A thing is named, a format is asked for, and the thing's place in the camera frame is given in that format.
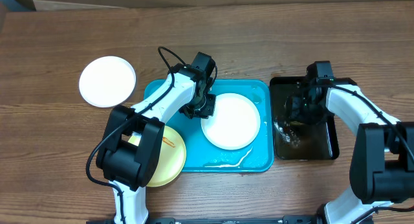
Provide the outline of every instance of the blue tray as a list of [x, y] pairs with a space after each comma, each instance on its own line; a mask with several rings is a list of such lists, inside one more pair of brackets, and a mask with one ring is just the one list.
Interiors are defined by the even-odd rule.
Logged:
[[[165, 80], [155, 80], [145, 89], [144, 98], [155, 92]], [[249, 98], [257, 107], [261, 125], [257, 137], [240, 150], [223, 150], [211, 144], [201, 129], [199, 118], [192, 120], [175, 113], [166, 124], [175, 129], [186, 143], [187, 159], [183, 172], [264, 172], [274, 161], [272, 112], [267, 85], [259, 80], [216, 80], [211, 94], [237, 93]]]

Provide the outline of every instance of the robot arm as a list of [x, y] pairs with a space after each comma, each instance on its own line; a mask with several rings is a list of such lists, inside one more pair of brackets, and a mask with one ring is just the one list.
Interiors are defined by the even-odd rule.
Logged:
[[[350, 91], [354, 91], [359, 95], [366, 98], [361, 89], [356, 85], [338, 85]], [[374, 107], [381, 111], [374, 103], [370, 101]], [[356, 136], [358, 127], [360, 124], [367, 123], [377, 123], [379, 125], [385, 125], [384, 121], [378, 118], [378, 116], [371, 110], [361, 99], [335, 88], [328, 88], [326, 94], [326, 108], [331, 112], [337, 115], [341, 120], [345, 122], [348, 128]], [[392, 124], [396, 124], [399, 120], [395, 117], [388, 115], [385, 112], [382, 112], [383, 116], [387, 118]]]
[[[351, 185], [339, 198], [319, 209], [324, 223], [354, 223], [360, 217], [366, 218], [373, 207], [388, 207], [414, 197], [414, 162], [389, 124], [373, 109], [404, 133], [409, 147], [414, 150], [411, 139], [414, 124], [400, 122], [381, 111], [351, 79], [335, 78], [329, 62], [310, 65], [300, 92], [287, 100], [287, 116], [291, 120], [319, 124], [327, 115], [338, 115], [356, 135], [349, 172]], [[397, 161], [386, 161], [384, 151], [400, 157]]]
[[[135, 118], [122, 132], [138, 137], [138, 147], [121, 139], [117, 134], [100, 148], [96, 158], [97, 167], [103, 176], [119, 187], [124, 202], [121, 204], [118, 191], [113, 189], [116, 216], [113, 222], [121, 224], [121, 208], [126, 223], [144, 224], [148, 218], [146, 208], [146, 185], [152, 178], [158, 164], [162, 134], [165, 123], [177, 112], [188, 118], [208, 118], [213, 115], [215, 95], [208, 94], [214, 79], [210, 78], [216, 68], [211, 56], [199, 52], [191, 65], [177, 64], [172, 68], [175, 82], [171, 90], [159, 100], [170, 87], [173, 79], [169, 74], [166, 81], [151, 96], [131, 108], [116, 106], [109, 116], [104, 138], [130, 118]], [[150, 104], [151, 109], [145, 112]]]

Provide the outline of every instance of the wooden table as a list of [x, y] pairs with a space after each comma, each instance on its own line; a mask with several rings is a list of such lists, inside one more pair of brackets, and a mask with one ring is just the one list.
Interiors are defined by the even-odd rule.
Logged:
[[[0, 35], [0, 223], [84, 223], [110, 218], [113, 193], [91, 183], [85, 162], [110, 109], [86, 104], [83, 68], [115, 55], [138, 86], [165, 78], [166, 46], [191, 61], [212, 55], [219, 78], [300, 76], [330, 60], [384, 111], [414, 120], [414, 2], [143, 8], [8, 13]], [[335, 161], [280, 161], [261, 174], [181, 174], [148, 189], [153, 217], [269, 218], [313, 214], [349, 185], [352, 133], [336, 120]], [[93, 175], [102, 171], [93, 166]], [[413, 214], [381, 212], [379, 223]]]

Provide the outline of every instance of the black tray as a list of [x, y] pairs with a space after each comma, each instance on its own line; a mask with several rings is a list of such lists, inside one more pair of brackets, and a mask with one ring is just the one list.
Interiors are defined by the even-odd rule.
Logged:
[[280, 159], [336, 159], [339, 146], [333, 117], [317, 126], [285, 124], [283, 106], [288, 95], [298, 88], [302, 80], [303, 77], [294, 76], [276, 77], [270, 81], [275, 154]]

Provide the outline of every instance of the white plate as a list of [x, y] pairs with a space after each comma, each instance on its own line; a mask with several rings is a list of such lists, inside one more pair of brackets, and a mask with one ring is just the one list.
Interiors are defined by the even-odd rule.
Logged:
[[116, 56], [105, 56], [94, 60], [83, 70], [79, 91], [90, 105], [113, 107], [131, 95], [135, 82], [131, 64]]
[[201, 129], [215, 146], [224, 150], [238, 150], [252, 143], [259, 133], [259, 111], [243, 95], [218, 95], [214, 114], [208, 119], [201, 119]]

